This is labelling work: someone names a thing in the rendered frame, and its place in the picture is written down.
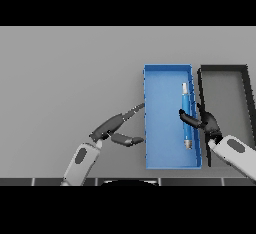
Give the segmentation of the dark grey bin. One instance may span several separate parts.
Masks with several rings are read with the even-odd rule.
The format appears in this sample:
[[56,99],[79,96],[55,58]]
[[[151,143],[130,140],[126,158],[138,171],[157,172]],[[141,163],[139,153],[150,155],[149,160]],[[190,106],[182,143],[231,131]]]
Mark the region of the dark grey bin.
[[256,150],[256,98],[248,66],[201,65],[197,76],[199,103],[216,118],[222,135]]

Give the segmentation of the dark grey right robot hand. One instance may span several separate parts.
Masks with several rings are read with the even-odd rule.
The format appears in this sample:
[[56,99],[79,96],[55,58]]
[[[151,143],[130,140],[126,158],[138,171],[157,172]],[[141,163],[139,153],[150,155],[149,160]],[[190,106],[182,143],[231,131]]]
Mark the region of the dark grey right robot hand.
[[[193,128],[202,129],[206,135],[207,142],[213,140],[215,144],[218,144],[223,139],[223,136],[216,118],[210,112],[207,112],[201,104],[197,104],[197,108],[201,119],[198,120],[189,115],[188,124]],[[185,121],[184,113],[182,109],[179,110],[179,117],[183,122]]]

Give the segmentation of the blue pipe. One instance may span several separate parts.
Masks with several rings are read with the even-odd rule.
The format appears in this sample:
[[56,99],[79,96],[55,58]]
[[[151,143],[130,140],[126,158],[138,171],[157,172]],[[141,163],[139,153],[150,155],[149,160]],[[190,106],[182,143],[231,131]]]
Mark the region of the blue pipe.
[[182,110],[185,112],[185,121],[183,122],[184,130],[184,145],[186,149],[192,149],[192,131],[191,126],[188,124],[188,116],[190,115],[190,100],[188,93],[187,83],[182,83]]

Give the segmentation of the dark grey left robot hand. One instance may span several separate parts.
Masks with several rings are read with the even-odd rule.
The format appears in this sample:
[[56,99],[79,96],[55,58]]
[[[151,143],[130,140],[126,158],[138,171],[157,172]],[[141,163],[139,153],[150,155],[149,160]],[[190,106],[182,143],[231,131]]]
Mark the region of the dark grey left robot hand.
[[125,147],[131,147],[142,143],[144,139],[142,137],[129,137],[124,134],[117,133],[117,130],[132,116],[134,116],[139,110],[143,109],[145,106],[144,103],[141,103],[137,106],[134,106],[132,109],[127,111],[125,114],[119,113],[100,126],[98,126],[89,137],[97,143],[99,140],[111,139],[112,142],[123,145]]

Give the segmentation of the blue bin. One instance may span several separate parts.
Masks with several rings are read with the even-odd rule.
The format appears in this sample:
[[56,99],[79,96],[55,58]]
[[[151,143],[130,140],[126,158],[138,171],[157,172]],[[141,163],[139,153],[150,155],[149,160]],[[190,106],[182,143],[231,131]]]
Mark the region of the blue bin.
[[192,129],[192,148],[184,144],[182,84],[188,85],[189,115],[197,117],[191,64],[145,64],[144,130],[146,169],[200,169],[200,132]]

